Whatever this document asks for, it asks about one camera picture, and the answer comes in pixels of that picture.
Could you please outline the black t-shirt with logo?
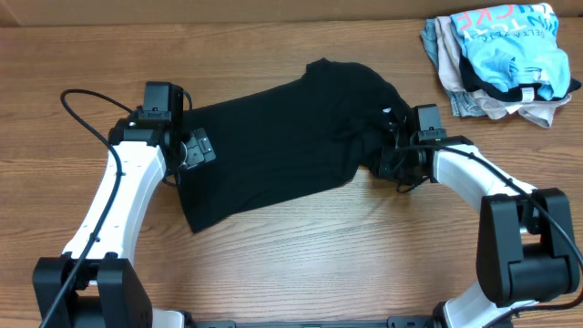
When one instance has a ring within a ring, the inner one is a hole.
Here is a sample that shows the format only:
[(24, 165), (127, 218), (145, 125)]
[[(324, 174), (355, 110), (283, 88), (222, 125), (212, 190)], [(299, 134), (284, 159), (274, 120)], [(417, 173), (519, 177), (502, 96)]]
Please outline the black t-shirt with logo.
[(187, 111), (184, 131), (204, 129), (215, 153), (178, 175), (191, 231), (375, 169), (383, 150), (403, 142), (409, 110), (371, 68), (322, 58), (291, 83)]

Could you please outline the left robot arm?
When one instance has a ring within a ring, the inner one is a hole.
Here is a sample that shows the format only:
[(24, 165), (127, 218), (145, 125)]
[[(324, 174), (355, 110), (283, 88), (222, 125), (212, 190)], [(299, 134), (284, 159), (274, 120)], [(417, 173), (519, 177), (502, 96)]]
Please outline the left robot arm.
[(215, 153), (204, 129), (185, 132), (182, 87), (149, 81), (142, 105), (107, 136), (107, 166), (73, 239), (42, 257), (33, 286), (44, 327), (192, 327), (190, 313), (155, 308), (134, 269), (149, 201), (169, 175), (199, 168)]

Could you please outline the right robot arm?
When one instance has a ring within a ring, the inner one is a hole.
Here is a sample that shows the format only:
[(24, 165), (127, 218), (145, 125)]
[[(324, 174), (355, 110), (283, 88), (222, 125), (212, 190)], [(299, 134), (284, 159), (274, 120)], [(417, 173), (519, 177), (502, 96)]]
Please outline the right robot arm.
[(476, 282), (440, 302), (430, 315), (391, 316), (390, 327), (510, 327), (521, 313), (564, 311), (556, 304), (578, 290), (582, 252), (575, 243), (567, 195), (512, 178), (463, 136), (447, 135), (434, 105), (382, 112), (391, 138), (373, 173), (400, 193), (426, 181), (455, 191), (479, 215)]

